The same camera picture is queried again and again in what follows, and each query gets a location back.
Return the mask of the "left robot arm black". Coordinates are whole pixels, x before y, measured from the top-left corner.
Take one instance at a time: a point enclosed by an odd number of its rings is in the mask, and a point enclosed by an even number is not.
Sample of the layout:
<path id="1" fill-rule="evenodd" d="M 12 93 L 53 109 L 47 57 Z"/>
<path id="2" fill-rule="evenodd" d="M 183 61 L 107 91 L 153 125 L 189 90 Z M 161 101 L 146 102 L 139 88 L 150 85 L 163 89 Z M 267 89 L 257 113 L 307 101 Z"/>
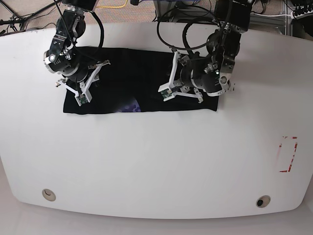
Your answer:
<path id="1" fill-rule="evenodd" d="M 156 31 L 160 41 L 174 54 L 169 81 L 158 89 L 164 101 L 185 96 L 202 103 L 203 93 L 217 97 L 229 91 L 241 36 L 248 30 L 253 4 L 252 0 L 217 1 L 214 11 L 206 10 L 205 15 L 196 16 L 185 25 L 183 47 L 167 43 Z M 196 23 L 211 23 L 217 29 L 204 44 L 191 47 L 187 32 Z"/>

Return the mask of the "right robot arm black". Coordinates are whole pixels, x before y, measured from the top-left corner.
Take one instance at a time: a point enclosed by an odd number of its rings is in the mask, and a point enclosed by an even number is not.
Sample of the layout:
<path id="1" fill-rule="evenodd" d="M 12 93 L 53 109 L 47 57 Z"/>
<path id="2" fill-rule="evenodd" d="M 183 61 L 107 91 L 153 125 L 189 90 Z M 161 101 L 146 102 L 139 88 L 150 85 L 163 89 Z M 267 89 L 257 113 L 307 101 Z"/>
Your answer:
<path id="1" fill-rule="evenodd" d="M 91 102 L 89 89 L 92 83 L 99 80 L 102 67 L 110 64 L 109 60 L 97 56 L 103 47 L 105 31 L 95 13 L 98 4 L 96 0 L 63 0 L 61 4 L 66 9 L 59 11 L 55 35 L 49 50 L 44 53 L 44 65 L 51 73 L 62 76 L 56 85 L 72 92 L 78 105 L 82 106 Z M 86 30 L 86 12 L 92 14 L 100 27 L 99 45 L 90 53 L 76 46 L 77 40 Z"/>

